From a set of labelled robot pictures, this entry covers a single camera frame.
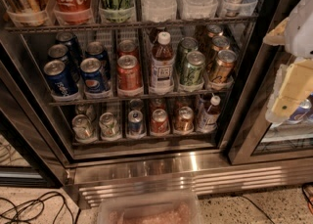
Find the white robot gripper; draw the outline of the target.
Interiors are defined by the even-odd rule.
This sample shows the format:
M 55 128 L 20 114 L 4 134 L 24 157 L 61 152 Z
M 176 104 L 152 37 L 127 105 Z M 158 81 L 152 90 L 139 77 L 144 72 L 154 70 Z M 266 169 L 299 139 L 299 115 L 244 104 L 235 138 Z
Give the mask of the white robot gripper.
M 263 42 L 285 44 L 287 52 L 301 57 L 289 66 L 280 65 L 267 104 L 266 120 L 282 123 L 313 92 L 313 0 L 300 0 L 289 17 L 263 37 Z

